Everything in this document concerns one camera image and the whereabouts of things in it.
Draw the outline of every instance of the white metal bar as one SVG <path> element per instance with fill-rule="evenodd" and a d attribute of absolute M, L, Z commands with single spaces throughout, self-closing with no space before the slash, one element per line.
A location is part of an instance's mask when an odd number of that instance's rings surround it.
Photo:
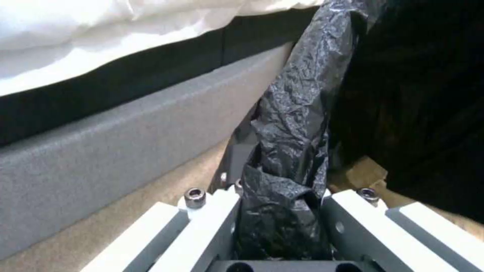
<path fill-rule="evenodd" d="M 367 256 L 386 271 L 456 271 L 352 190 L 326 198 L 323 212 L 330 241 L 346 259 Z"/>
<path fill-rule="evenodd" d="M 187 224 L 186 212 L 157 202 L 81 272 L 146 271 Z"/>
<path fill-rule="evenodd" d="M 239 200 L 238 194 L 217 190 L 150 272 L 205 272 L 215 259 L 228 259 Z"/>
<path fill-rule="evenodd" d="M 484 271 L 484 243 L 416 202 L 387 216 L 459 271 Z"/>

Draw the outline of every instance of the black plastic bag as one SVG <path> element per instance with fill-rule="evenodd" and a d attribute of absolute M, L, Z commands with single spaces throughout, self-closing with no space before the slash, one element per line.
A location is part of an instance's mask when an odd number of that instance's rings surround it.
<path fill-rule="evenodd" d="M 381 5 L 333 0 L 321 6 L 259 101 L 252 120 L 258 144 L 242 172 L 239 258 L 331 258 L 320 217 L 329 116 L 356 44 Z"/>
<path fill-rule="evenodd" d="M 230 141 L 255 146 L 242 171 L 239 258 L 330 258 L 319 216 L 330 116 L 343 162 L 369 155 L 389 170 L 391 189 L 483 222 L 482 6 L 321 6 Z"/>

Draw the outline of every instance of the socket head bolt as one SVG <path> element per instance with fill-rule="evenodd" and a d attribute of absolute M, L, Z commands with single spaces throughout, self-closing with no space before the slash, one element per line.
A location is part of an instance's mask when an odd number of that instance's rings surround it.
<path fill-rule="evenodd" d="M 222 187 L 227 185 L 227 172 L 223 172 L 220 174 L 220 184 Z"/>
<path fill-rule="evenodd" d="M 200 188 L 190 188 L 185 192 L 185 204 L 191 209 L 200 209 L 205 205 L 207 195 L 205 190 Z"/>
<path fill-rule="evenodd" d="M 234 186 L 235 186 L 235 193 L 242 196 L 243 194 L 242 180 L 241 179 L 236 180 Z"/>
<path fill-rule="evenodd" d="M 376 206 L 380 196 L 372 188 L 360 188 L 356 193 L 373 206 Z"/>

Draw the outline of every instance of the white bedding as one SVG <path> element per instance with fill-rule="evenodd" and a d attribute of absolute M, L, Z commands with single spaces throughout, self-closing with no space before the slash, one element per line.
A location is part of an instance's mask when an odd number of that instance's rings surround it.
<path fill-rule="evenodd" d="M 237 15 L 324 0 L 0 0 L 0 96 L 200 36 Z"/>

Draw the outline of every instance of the beige carpet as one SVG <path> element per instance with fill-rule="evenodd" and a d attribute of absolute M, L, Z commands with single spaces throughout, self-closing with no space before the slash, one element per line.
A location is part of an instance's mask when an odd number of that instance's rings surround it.
<path fill-rule="evenodd" d="M 76 272 L 156 201 L 176 204 L 186 189 L 207 188 L 227 142 L 218 144 L 53 237 L 0 261 L 1 272 Z"/>

